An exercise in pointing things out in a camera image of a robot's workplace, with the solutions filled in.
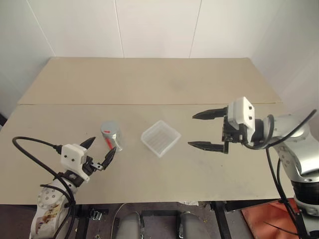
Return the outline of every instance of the transparent plastic box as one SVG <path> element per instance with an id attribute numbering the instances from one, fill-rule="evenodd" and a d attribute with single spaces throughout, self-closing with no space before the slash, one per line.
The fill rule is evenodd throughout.
<path id="1" fill-rule="evenodd" d="M 164 121 L 159 120 L 142 133 L 141 141 L 161 158 L 180 138 L 180 133 Z"/>

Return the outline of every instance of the beige table surface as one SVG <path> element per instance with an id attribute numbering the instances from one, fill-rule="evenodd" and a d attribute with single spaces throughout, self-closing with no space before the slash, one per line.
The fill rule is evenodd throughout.
<path id="1" fill-rule="evenodd" d="M 109 168 L 96 172 L 76 195 L 79 204 L 123 202 L 215 201 L 277 198 L 264 151 L 231 144 L 229 154 L 206 152 L 188 141 L 221 142 L 222 119 L 195 120 L 199 111 L 225 105 L 20 105 L 0 132 L 0 204 L 34 204 L 39 184 L 52 177 L 12 144 L 24 135 L 54 144 L 80 143 L 96 136 L 89 155 L 101 161 L 107 152 L 99 126 L 116 120 L 125 141 Z M 281 103 L 255 104 L 256 117 L 285 113 Z M 140 141 L 142 132 L 164 120 L 181 133 L 178 143 L 161 159 Z M 44 145 L 23 142 L 32 154 L 56 171 L 63 171 L 60 155 Z M 272 151 L 274 165 L 278 156 Z M 282 174 L 287 196 L 292 187 Z"/>
<path id="2" fill-rule="evenodd" d="M 19 104 L 281 102 L 248 58 L 52 58 Z"/>

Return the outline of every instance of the robotic arm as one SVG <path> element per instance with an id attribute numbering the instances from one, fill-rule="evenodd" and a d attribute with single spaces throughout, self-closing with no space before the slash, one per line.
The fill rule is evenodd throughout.
<path id="1" fill-rule="evenodd" d="M 194 119 L 212 120 L 224 117 L 222 141 L 212 144 L 205 141 L 188 144 L 208 151 L 228 153 L 229 143 L 241 143 L 249 149 L 266 149 L 270 162 L 269 147 L 279 155 L 279 166 L 291 180 L 295 202 L 299 212 L 291 212 L 300 237 L 319 238 L 319 143 L 310 133 L 306 122 L 315 114 L 313 111 L 301 124 L 292 115 L 255 119 L 253 105 L 240 98 L 222 109 L 208 110 L 193 116 Z M 284 200 L 285 194 L 280 179 L 274 175 L 276 187 Z"/>
<path id="2" fill-rule="evenodd" d="M 75 216 L 74 194 L 83 182 L 88 182 L 90 176 L 96 170 L 105 170 L 111 163 L 116 147 L 112 148 L 105 156 L 102 163 L 93 162 L 93 158 L 87 155 L 87 149 L 93 143 L 95 137 L 89 138 L 80 145 L 52 145 L 47 142 L 27 138 L 15 137 L 14 145 L 26 156 L 38 163 L 50 172 L 50 168 L 26 152 L 17 139 L 36 141 L 52 146 L 61 155 L 61 163 L 66 169 L 65 173 L 56 174 L 52 183 L 41 185 L 43 189 L 37 196 L 37 210 L 31 224 L 30 239 L 63 239 L 71 232 Z M 66 226 L 66 221 L 72 214 L 72 221 Z"/>

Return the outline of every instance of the orange cloth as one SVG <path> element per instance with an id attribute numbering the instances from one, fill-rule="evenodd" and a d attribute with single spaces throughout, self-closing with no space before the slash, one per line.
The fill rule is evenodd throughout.
<path id="1" fill-rule="evenodd" d="M 289 201 L 293 209 L 297 211 L 298 209 L 294 200 L 289 199 Z M 296 233 L 296 227 L 291 221 L 284 204 L 279 202 L 264 204 L 243 209 L 242 213 L 255 239 L 298 239 L 298 236 L 286 233 L 264 223 L 267 222 Z"/>

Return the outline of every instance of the white wall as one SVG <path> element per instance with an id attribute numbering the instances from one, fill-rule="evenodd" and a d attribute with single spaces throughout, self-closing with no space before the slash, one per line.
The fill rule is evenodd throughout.
<path id="1" fill-rule="evenodd" d="M 303 117 L 318 108 L 318 18 L 318 0 L 2 0 L 0 112 L 51 56 L 249 57 Z"/>

